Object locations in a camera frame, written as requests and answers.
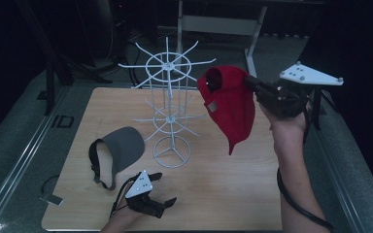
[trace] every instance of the dark floor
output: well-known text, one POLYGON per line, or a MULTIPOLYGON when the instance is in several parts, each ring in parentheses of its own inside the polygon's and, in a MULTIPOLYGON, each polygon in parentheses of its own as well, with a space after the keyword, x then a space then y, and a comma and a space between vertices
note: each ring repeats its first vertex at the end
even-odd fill
MULTIPOLYGON (((169 36, 170 48, 174 50, 175 38, 164 33, 159 39, 157 48, 151 46, 142 36, 133 41, 138 42, 141 47, 148 49, 151 53, 156 53, 165 50, 166 36, 169 36)), ((186 35, 186 38, 185 48, 200 39, 199 36, 193 34, 186 35)), ((217 61, 211 66, 230 64, 245 69, 244 45, 248 40, 237 37, 231 41, 230 37, 223 36, 217 38, 217 41, 222 40, 223 42, 198 44, 197 48, 188 54, 188 58, 193 61, 216 58, 217 61)), ((269 36, 259 38, 254 53, 258 77, 269 80, 277 79, 282 70, 297 61, 307 41, 308 39, 278 39, 269 36)), ((135 61, 137 52, 135 47, 128 47, 127 58, 130 63, 135 61)), ((143 64, 148 58, 148 55, 141 52, 137 62, 143 64)), ((98 64, 103 65, 105 62, 100 59, 98 64)), ((191 75, 199 78, 209 67, 208 65, 196 66, 191 75)), ((137 70, 136 74, 140 81, 145 79, 145 73, 142 70, 137 70)), ((97 86, 131 86, 125 69, 106 72, 102 76, 113 83, 100 84, 91 80, 78 79, 72 86, 57 85, 57 105, 50 116, 44 116, 46 103, 43 100, 37 100, 37 96, 45 89, 45 73, 43 73, 30 83, 0 125, 0 232, 46 232, 41 227, 41 219, 48 204, 40 200, 41 188, 49 177, 60 173, 91 91, 97 86), (58 127, 54 122, 60 117, 73 118, 74 122, 71 127, 58 127), (11 174, 11 171, 17 171, 18 174, 11 174)), ((335 226, 336 232, 373 232, 367 231, 367 229, 373 229, 371 225, 373 217, 365 218, 363 214, 370 204, 360 202, 361 206, 356 205, 357 200, 365 199, 362 197, 364 194, 351 193, 350 190, 355 189, 349 187, 345 180, 337 177, 339 173, 342 174, 341 178, 346 174, 343 173, 343 165, 334 160, 328 161, 326 157, 327 153, 333 154, 333 147, 336 144, 342 148, 338 152, 353 153, 356 156, 359 151, 354 146, 354 140, 351 140, 351 135, 343 124, 342 118, 340 119, 336 113, 333 113, 329 105, 324 105, 323 108, 325 108, 326 116, 322 116, 322 124, 328 125, 328 128, 338 125, 338 128, 331 128, 331 130, 343 130, 339 132, 339 135, 344 137, 344 140, 332 142, 330 140, 333 137, 329 137, 330 145, 328 145, 328 138, 322 135, 325 134, 325 130, 322 132, 313 130, 309 135, 305 155, 314 190, 328 220, 335 226)), ((356 164, 355 168, 349 167, 348 169, 357 168, 361 174, 364 174, 362 176, 370 176, 366 173, 365 167, 365 165, 356 164)), ((367 180, 367 185, 372 186, 372 179, 367 180)), ((51 192, 54 184, 55 180, 48 183, 47 191, 51 192)))

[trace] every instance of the hand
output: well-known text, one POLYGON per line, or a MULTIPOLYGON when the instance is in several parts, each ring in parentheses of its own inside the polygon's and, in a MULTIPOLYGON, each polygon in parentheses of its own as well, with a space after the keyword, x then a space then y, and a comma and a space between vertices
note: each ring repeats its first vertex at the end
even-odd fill
POLYGON ((117 204, 115 213, 111 216, 108 223, 102 228, 101 232, 122 232, 129 226, 131 226, 138 218, 144 214, 132 211, 127 207, 127 202, 125 199, 125 194, 129 190, 131 184, 129 184, 117 204))
POLYGON ((270 130, 274 138, 274 150, 278 156, 286 154, 302 154, 305 116, 300 114, 294 118, 277 118, 262 105, 259 105, 271 123, 270 130))

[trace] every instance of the white bracket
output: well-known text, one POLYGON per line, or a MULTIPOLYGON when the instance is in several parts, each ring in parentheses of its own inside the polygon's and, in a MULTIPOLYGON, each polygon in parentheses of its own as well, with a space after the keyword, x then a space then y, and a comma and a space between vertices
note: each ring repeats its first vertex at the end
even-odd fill
POLYGON ((301 84, 342 85, 344 83, 343 78, 329 76, 328 74, 302 65, 299 61, 281 72, 280 78, 301 84))
POLYGON ((153 190, 153 184, 151 183, 150 177, 146 170, 144 170, 135 181, 135 183, 129 188, 128 192, 126 192, 125 197, 131 198, 133 196, 137 196, 139 194, 149 192, 153 190))

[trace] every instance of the gray hat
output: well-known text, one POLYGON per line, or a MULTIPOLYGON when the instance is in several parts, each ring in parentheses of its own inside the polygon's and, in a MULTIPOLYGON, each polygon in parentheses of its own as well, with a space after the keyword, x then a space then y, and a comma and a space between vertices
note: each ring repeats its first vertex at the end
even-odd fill
POLYGON ((144 139, 133 127, 123 127, 101 139, 97 139, 89 147, 89 159, 92 164, 91 169, 95 173, 93 180, 96 183, 102 183, 102 185, 109 190, 114 190, 116 187, 115 175, 135 163, 142 156, 144 151, 144 139), (105 143, 113 158, 112 184, 110 187, 107 187, 105 183, 100 180, 101 171, 99 166, 98 152, 96 149, 96 145, 99 142, 105 143))

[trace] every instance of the gray carpet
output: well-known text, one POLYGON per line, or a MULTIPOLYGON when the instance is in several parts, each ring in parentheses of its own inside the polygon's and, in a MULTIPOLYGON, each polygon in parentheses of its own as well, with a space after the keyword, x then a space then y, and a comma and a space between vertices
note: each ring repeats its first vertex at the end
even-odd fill
MULTIPOLYGON (((199 39, 195 35, 188 35, 185 48, 191 46, 194 40, 199 39)), ((164 49, 164 38, 159 39, 158 48, 152 47, 140 37, 134 40, 142 47, 148 48, 152 53, 161 52, 164 49)), ((171 48, 175 39, 170 38, 171 48)), ((243 54, 244 45, 248 42, 245 38, 237 38, 232 43, 200 43, 198 47, 188 54, 194 61, 217 61, 211 65, 232 64, 245 68, 243 54)), ((287 69, 297 61, 297 57, 307 43, 307 39, 264 36, 259 38, 254 54, 255 68, 261 79, 276 79, 279 73, 287 69)), ((137 50, 128 47, 128 60, 133 62, 137 56, 137 50)), ((141 53, 138 64, 143 64, 149 57, 141 53)), ((191 75, 199 78, 210 66, 194 67, 191 75)), ((45 101, 37 100, 41 90, 45 89, 45 73, 31 82, 14 105, 8 117, 0 125, 0 185, 5 181, 11 169, 16 165, 20 155, 23 154, 28 142, 40 127, 41 122, 49 124, 36 152, 32 153, 33 159, 27 164, 27 169, 21 176, 10 199, 3 203, 0 213, 0 232, 46 232, 41 227, 41 220, 48 204, 40 200, 42 196, 41 185, 49 177, 58 175, 62 169, 66 155, 75 137, 80 120, 85 111, 91 91, 97 86, 130 86, 128 73, 125 69, 111 74, 106 73, 105 79, 114 81, 112 84, 99 84, 88 80, 76 80, 73 86, 57 86, 57 93, 64 93, 64 97, 55 108, 51 118, 45 118, 45 101), (58 125, 60 118, 65 120, 58 125), (68 120, 74 119, 71 127, 63 127, 68 120)), ((137 76, 141 80, 145 74, 137 70, 137 76)), ((336 232, 353 232, 349 220, 344 214, 338 194, 335 192, 331 177, 325 167, 324 155, 320 150, 319 141, 310 135, 305 147, 306 162, 311 174, 311 182, 316 191, 319 202, 326 213, 328 220, 335 226, 336 232)), ((48 185, 51 192, 55 180, 48 185)))

